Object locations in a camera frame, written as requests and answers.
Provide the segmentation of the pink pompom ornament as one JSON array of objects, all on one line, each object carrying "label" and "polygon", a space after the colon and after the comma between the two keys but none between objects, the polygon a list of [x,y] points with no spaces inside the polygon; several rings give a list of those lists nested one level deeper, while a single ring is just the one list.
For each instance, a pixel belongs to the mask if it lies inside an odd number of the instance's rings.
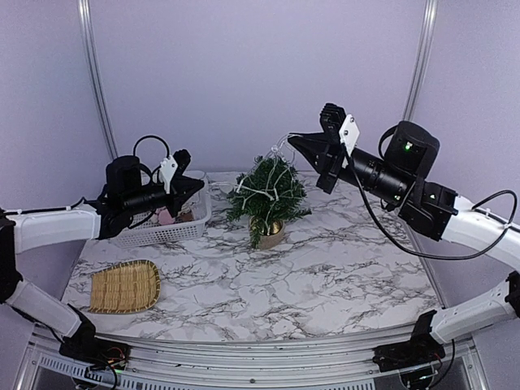
[{"label": "pink pompom ornament", "polygon": [[175,217],[172,217],[168,209],[162,209],[158,212],[158,223],[161,226],[171,225],[176,221]]}]

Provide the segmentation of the white plastic basket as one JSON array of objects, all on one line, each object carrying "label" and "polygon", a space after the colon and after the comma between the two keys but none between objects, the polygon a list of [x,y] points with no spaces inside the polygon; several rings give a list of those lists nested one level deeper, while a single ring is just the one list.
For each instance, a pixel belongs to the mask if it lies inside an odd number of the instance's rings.
[{"label": "white plastic basket", "polygon": [[131,248],[200,238],[212,213],[209,180],[203,171],[188,171],[188,176],[204,182],[204,187],[183,205],[182,211],[189,211],[191,221],[161,224],[159,214],[162,210],[159,210],[140,226],[125,228],[110,241],[120,248]]}]

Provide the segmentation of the small green christmas tree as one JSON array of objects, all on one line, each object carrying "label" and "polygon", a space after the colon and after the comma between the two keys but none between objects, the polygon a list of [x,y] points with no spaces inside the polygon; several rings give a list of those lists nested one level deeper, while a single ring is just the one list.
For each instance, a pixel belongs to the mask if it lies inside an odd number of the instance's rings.
[{"label": "small green christmas tree", "polygon": [[275,224],[291,223],[312,214],[302,203],[305,185],[297,177],[297,169],[280,156],[258,156],[252,171],[237,176],[227,195],[231,222],[248,219],[251,247],[259,249],[264,237],[274,236]]}]

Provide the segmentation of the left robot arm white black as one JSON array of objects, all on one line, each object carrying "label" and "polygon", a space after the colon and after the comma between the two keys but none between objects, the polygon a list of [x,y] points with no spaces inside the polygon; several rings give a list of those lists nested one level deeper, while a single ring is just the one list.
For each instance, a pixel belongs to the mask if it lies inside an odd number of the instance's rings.
[{"label": "left robot arm white black", "polygon": [[1,212],[1,302],[47,326],[87,362],[102,355],[95,326],[77,309],[65,305],[27,281],[16,268],[18,254],[73,241],[105,240],[148,222],[165,208],[176,216],[204,183],[185,175],[191,163],[186,149],[168,150],[150,170],[131,153],[106,166],[106,183],[94,200],[81,198],[72,206]]}]

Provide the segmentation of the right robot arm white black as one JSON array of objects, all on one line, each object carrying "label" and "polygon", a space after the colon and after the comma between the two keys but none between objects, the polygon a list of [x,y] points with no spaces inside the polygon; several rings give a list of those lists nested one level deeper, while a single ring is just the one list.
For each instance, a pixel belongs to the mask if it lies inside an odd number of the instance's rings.
[{"label": "right robot arm white black", "polygon": [[519,228],[472,203],[454,190],[426,180],[440,149],[427,130],[401,121],[383,135],[388,140],[379,157],[356,146],[359,130],[352,116],[326,118],[321,133],[292,133],[288,143],[319,174],[317,185],[330,193],[338,180],[357,186],[386,202],[388,210],[413,231],[434,241],[447,241],[484,254],[512,268],[495,288],[443,310],[421,315],[402,356],[419,364],[436,345],[519,316]]}]

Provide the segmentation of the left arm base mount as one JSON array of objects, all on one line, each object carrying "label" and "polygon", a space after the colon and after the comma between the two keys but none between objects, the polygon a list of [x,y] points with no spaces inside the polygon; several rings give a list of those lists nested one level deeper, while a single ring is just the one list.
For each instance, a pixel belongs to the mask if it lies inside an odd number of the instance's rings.
[{"label": "left arm base mount", "polygon": [[123,370],[128,362],[130,346],[95,337],[87,344],[64,341],[59,348],[59,353],[68,358],[91,363],[95,367],[101,367],[102,363],[107,363],[110,368]]}]

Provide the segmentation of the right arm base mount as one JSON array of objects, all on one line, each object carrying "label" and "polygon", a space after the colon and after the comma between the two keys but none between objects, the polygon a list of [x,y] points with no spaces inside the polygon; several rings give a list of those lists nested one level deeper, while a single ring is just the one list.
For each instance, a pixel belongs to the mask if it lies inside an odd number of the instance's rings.
[{"label": "right arm base mount", "polygon": [[421,314],[407,341],[384,344],[373,349],[372,362],[379,367],[380,372],[405,369],[445,357],[443,344],[431,335],[431,322],[436,313],[436,310],[430,310]]}]

